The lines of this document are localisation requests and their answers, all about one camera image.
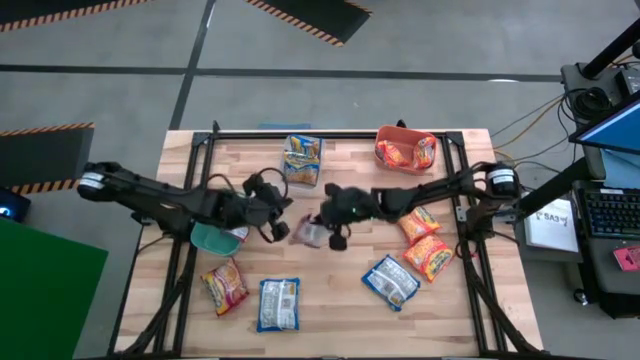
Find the computer monitor blue screen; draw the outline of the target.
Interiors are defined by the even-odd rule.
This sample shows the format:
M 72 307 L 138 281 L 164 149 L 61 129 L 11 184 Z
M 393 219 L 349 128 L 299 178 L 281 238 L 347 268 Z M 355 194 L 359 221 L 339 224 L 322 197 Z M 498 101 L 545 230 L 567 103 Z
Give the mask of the computer monitor blue screen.
M 576 144 L 640 155 L 640 91 L 569 137 Z

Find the black aluminium table frame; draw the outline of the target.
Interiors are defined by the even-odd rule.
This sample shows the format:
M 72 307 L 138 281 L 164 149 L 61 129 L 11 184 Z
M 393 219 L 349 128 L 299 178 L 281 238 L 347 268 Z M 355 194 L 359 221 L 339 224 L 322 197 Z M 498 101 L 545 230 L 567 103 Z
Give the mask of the black aluminium table frame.
M 155 177 L 183 186 L 185 177 L 199 184 L 206 150 L 196 147 L 196 165 L 189 163 L 194 135 L 205 130 L 169 131 L 166 134 Z M 468 163 L 495 161 L 486 129 L 425 130 L 440 133 L 435 165 L 424 176 L 395 173 L 378 167 L 373 154 L 377 130 L 313 130 L 311 136 L 326 139 L 320 183 L 312 189 L 290 188 L 295 202 L 283 218 L 293 232 L 306 213 L 316 212 L 323 200 L 324 182 L 341 186 L 413 187 L 455 172 Z M 211 149 L 211 173 L 225 174 L 241 190 L 241 183 L 253 172 L 280 167 L 286 133 L 276 131 L 220 131 Z M 160 356 L 198 358 L 370 358 L 370 357 L 466 357 L 479 354 L 481 346 L 497 349 L 493 324 L 481 300 L 470 305 L 471 288 L 465 282 L 462 261 L 453 262 L 429 284 L 408 266 L 402 253 L 406 240 L 397 226 L 380 221 L 351 226 L 352 236 L 345 252 L 289 245 L 269 244 L 252 230 L 250 238 L 234 256 L 244 275 L 250 295 L 227 315 L 217 317 L 212 299 L 200 275 L 223 264 L 225 259 L 189 249 L 189 243 L 170 239 L 143 250 L 134 257 L 129 286 L 115 325 L 108 354 L 124 358 L 161 306 L 166 288 L 184 271 L 190 291 L 168 314 L 165 330 L 159 330 L 157 344 L 136 358 Z M 526 340 L 543 348 L 517 245 L 503 237 L 488 239 L 474 258 L 478 272 L 491 268 L 497 301 Z M 422 282 L 417 295 L 401 312 L 393 312 L 384 301 L 361 283 L 361 276 L 385 255 L 391 255 Z M 300 278 L 300 330 L 256 331 L 259 282 L 266 278 Z

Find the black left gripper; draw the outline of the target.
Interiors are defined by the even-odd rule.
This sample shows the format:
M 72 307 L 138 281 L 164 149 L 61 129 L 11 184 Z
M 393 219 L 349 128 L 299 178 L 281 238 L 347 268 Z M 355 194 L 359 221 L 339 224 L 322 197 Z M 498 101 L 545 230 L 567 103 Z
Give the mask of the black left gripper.
M 283 221 L 274 221 L 293 203 L 293 199 L 285 197 L 277 186 L 265 183 L 259 173 L 251 174 L 243 182 L 242 187 L 245 194 L 235 191 L 235 195 L 239 197 L 239 203 L 234 208 L 234 227 L 261 227 L 267 222 L 272 222 L 273 240 L 284 240 L 290 233 L 289 226 Z

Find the orange plastic bin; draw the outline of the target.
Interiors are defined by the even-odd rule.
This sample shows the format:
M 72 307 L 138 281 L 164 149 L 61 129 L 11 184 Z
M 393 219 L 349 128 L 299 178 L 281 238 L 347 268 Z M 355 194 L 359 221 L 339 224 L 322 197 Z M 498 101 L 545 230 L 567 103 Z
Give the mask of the orange plastic bin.
M 429 132 L 413 130 L 413 129 L 408 129 L 408 128 L 399 127 L 399 126 L 385 125 L 380 127 L 374 142 L 374 157 L 375 157 L 376 164 L 383 169 L 387 169 L 391 171 L 402 172 L 402 173 L 411 174 L 411 175 L 425 174 L 427 170 L 430 169 L 435 164 L 436 152 L 437 152 L 438 143 L 439 143 L 437 137 L 434 134 L 430 133 L 433 136 L 435 136 L 437 139 L 435 159 L 431 167 L 423 170 L 414 169 L 412 166 L 412 159 L 413 159 L 414 146 L 420 139 L 424 138 L 428 133 Z M 403 156 L 409 161 L 409 164 L 407 166 L 398 167 L 398 168 L 390 168 L 386 166 L 375 154 L 376 143 L 382 140 L 388 140 L 389 142 L 393 143 L 400 150 Z

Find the grey computer cart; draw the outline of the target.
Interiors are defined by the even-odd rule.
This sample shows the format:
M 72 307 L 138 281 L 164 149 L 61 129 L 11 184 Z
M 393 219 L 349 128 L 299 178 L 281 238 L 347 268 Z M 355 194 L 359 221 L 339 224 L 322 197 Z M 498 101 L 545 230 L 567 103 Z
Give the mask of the grey computer cart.
M 590 236 L 581 218 L 578 190 L 606 187 L 595 181 L 576 181 L 572 194 L 576 200 L 576 232 L 582 263 L 578 265 L 589 304 L 597 304 L 608 316 L 640 318 L 640 271 L 623 272 L 613 255 L 618 248 L 640 246 L 640 241 Z

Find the black device with blue light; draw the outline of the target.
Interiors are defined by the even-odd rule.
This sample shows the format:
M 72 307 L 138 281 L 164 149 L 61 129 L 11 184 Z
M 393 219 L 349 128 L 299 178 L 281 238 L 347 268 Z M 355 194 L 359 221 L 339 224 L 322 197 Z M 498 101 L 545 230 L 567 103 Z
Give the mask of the black device with blue light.
M 0 187 L 0 217 L 23 223 L 30 205 L 30 199 Z

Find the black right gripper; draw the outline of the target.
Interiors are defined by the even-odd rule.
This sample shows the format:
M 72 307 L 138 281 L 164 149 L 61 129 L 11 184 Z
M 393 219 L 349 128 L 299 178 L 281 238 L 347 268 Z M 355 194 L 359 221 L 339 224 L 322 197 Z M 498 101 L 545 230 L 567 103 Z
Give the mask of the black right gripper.
M 373 196 L 360 188 L 341 188 L 335 183 L 327 183 L 324 192 L 327 199 L 320 206 L 324 225 L 349 225 L 371 219 L 378 213 Z M 336 231 L 329 237 L 329 247 L 334 251 L 345 251 L 347 238 Z

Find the grey equipment box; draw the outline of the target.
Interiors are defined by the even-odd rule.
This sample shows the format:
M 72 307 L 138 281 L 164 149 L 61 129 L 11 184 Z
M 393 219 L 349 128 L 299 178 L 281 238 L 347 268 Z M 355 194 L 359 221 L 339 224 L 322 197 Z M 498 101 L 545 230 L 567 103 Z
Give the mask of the grey equipment box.
M 604 69 L 593 79 L 580 73 L 582 64 L 564 65 L 563 110 L 578 124 L 598 120 L 614 106 L 640 91 L 640 62 L 632 61 Z

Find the orange Maruchan ramen pack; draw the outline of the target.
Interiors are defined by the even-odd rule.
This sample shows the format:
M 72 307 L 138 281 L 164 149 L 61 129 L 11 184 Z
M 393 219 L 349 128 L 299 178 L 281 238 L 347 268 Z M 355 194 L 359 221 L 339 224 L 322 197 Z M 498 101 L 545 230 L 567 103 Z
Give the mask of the orange Maruchan ramen pack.
M 413 168 L 423 170 L 431 167 L 435 159 L 436 146 L 437 139 L 430 133 L 420 139 L 413 148 Z
M 409 245 L 435 234 L 441 228 L 441 224 L 422 206 L 414 208 L 409 214 L 401 217 L 397 224 Z
M 416 241 L 403 253 L 403 258 L 429 283 L 435 281 L 453 257 L 453 250 L 436 235 L 428 235 Z
M 398 168 L 409 164 L 400 150 L 388 140 L 378 141 L 375 147 L 376 156 L 388 167 Z

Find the thick black pole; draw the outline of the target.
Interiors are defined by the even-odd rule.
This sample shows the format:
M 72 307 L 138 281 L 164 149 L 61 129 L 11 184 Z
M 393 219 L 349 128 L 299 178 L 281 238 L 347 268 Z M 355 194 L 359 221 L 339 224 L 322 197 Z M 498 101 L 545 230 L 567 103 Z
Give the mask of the thick black pole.
M 587 79 L 595 78 L 637 41 L 640 41 L 640 18 L 616 37 L 589 63 L 582 66 L 580 68 L 581 75 Z

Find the blue Maruchan ramen pack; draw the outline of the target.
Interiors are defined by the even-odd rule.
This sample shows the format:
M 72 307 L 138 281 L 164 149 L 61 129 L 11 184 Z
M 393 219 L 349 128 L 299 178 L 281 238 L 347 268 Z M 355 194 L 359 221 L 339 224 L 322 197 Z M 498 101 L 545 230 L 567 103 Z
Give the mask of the blue Maruchan ramen pack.
M 299 286 L 299 278 L 264 279 L 260 282 L 257 332 L 299 330 Z
M 318 157 L 321 152 L 322 140 L 300 134 L 292 134 L 288 137 L 289 148 L 292 152 L 308 157 Z
M 381 297 L 394 312 L 412 299 L 421 287 L 420 281 L 390 255 L 386 255 L 361 278 L 362 283 Z
M 293 151 L 285 151 L 283 173 L 288 182 L 315 186 L 320 174 L 320 158 Z

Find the clear plastic bin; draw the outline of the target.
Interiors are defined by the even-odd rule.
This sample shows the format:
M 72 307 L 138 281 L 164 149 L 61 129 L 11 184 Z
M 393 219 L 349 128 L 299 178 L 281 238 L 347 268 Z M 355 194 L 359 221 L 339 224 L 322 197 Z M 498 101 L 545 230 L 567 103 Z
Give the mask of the clear plastic bin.
M 282 161 L 281 161 L 281 163 L 282 163 L 282 165 L 281 165 L 282 172 L 283 172 L 283 156 L 284 156 L 284 152 L 285 152 L 285 151 L 291 151 L 291 150 L 290 150 L 290 148 L 289 148 L 289 140 L 288 140 L 288 137 L 289 137 L 289 136 L 287 136 L 287 137 L 286 137 L 286 140 L 285 140 L 285 142 L 284 142 L 284 150 L 283 150 L 283 152 L 282 152 Z M 320 178 L 320 175 L 321 175 L 322 157 L 323 157 L 323 152 L 324 152 L 324 149 L 325 149 L 325 141 L 324 141 L 322 138 L 320 138 L 320 139 L 322 140 L 322 145 L 321 145 L 321 152 L 320 152 L 320 155 L 319 155 L 318 157 L 320 158 L 321 165 L 320 165 L 320 174 L 319 174 L 319 177 L 318 177 L 317 184 L 318 184 L 318 182 L 319 182 L 319 178 Z M 295 184 L 295 185 L 302 186 L 302 187 L 307 187 L 307 188 L 315 187 L 315 186 L 317 185 L 317 184 L 316 184 L 315 186 L 310 186 L 310 185 L 299 184 L 299 183 L 292 183 L 292 182 L 288 182 L 288 183 L 290 183 L 290 184 Z

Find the black hazard-striped floor mat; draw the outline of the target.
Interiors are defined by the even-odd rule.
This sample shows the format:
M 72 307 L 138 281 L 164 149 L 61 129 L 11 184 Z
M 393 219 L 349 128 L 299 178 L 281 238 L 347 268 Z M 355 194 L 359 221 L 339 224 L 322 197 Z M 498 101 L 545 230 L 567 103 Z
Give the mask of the black hazard-striped floor mat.
M 352 0 L 243 1 L 334 47 L 343 47 L 372 15 Z
M 0 32 L 95 15 L 152 0 L 0 0 Z
M 18 195 L 76 188 L 94 129 L 88 122 L 0 131 L 0 187 Z

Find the green floor mat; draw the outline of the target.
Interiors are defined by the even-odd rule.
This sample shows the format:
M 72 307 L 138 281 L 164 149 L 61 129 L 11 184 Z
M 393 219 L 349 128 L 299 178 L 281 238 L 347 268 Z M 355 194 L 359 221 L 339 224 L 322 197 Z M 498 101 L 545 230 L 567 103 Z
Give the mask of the green floor mat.
M 107 257 L 0 219 L 0 360 L 71 360 Z

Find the black computer keyboard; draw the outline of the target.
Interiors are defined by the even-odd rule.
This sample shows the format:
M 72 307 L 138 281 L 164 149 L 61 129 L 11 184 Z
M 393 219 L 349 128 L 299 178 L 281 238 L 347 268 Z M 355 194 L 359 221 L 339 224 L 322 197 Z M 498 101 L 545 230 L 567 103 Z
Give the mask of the black computer keyboard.
M 640 190 L 579 189 L 578 203 L 590 236 L 640 241 Z

